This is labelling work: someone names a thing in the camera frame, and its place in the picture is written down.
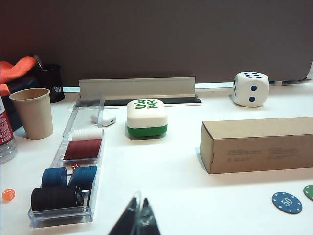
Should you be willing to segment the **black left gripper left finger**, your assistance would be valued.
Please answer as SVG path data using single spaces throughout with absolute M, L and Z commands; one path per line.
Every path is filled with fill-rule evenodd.
M 132 235 L 138 211 L 138 198 L 132 197 L 109 235 Z

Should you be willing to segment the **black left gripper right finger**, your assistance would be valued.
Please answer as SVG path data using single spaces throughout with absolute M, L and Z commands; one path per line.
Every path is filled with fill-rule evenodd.
M 144 199 L 140 214 L 140 234 L 160 235 L 156 218 L 147 198 Z

